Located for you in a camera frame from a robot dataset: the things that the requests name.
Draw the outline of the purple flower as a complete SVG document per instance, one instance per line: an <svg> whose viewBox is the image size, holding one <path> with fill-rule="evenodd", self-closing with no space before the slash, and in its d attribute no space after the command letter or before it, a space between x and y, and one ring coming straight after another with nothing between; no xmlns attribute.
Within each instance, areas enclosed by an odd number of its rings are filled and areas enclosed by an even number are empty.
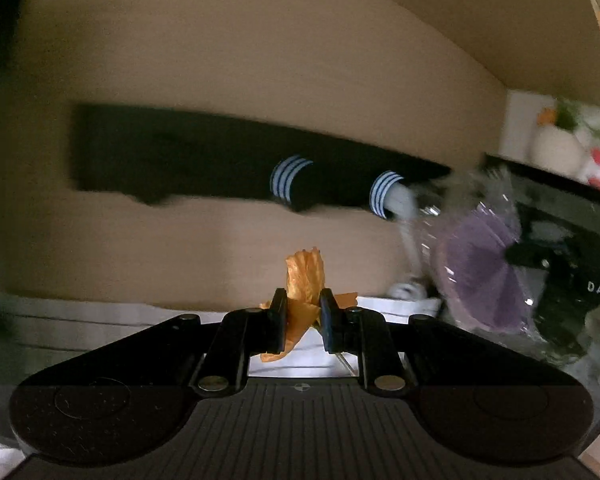
<svg viewBox="0 0 600 480"><path fill-rule="evenodd" d="M506 250L521 241L508 170L457 172L419 185L415 198L410 253L448 317L468 332L540 344L528 273L506 259Z"/></svg>

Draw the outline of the orange fabric flower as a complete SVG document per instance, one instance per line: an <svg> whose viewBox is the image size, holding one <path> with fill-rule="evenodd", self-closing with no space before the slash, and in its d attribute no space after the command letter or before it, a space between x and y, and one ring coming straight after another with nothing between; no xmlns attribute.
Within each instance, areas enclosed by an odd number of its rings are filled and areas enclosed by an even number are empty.
<svg viewBox="0 0 600 480"><path fill-rule="evenodd" d="M263 353L263 363L275 362L297 347L304 334L320 324L320 295L326 288L324 261L320 250L299 250L288 256L286 262L287 321L285 347L282 353Z"/></svg>

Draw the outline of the white grid tablecloth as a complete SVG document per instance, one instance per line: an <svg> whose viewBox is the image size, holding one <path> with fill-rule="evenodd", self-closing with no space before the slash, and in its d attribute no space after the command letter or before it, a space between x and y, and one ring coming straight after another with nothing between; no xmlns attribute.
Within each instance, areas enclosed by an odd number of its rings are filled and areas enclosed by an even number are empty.
<svg viewBox="0 0 600 480"><path fill-rule="evenodd" d="M441 310L441 300L434 298L402 301L362 297L358 302L396 323L406 323L411 314L436 316ZM23 297L0 300L0 479L23 460L7 414L12 390L23 378L183 313L146 304ZM346 377L357 371L353 356L337 358L326 353L314 328L288 358L262 363L254 357L249 365L251 376L267 378Z"/></svg>

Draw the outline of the white vase with plants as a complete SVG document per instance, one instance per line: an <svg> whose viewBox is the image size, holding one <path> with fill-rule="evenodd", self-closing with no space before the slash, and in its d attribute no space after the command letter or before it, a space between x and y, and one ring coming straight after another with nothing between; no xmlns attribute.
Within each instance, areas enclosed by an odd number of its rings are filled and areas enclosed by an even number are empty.
<svg viewBox="0 0 600 480"><path fill-rule="evenodd" d="M585 158L585 149L577 138L581 125L580 106L564 98L556 98L536 118L536 129L529 148L532 165L543 170L574 178Z"/></svg>

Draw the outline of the black monitor screen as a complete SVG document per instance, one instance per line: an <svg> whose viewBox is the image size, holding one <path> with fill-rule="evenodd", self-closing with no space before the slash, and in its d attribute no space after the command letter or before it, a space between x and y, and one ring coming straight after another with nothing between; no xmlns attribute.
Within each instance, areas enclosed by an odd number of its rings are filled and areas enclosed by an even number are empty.
<svg viewBox="0 0 600 480"><path fill-rule="evenodd" d="M521 234L507 261L543 273L535 328L556 351L580 356L585 315L600 307L600 190L495 155L481 169L513 191Z"/></svg>

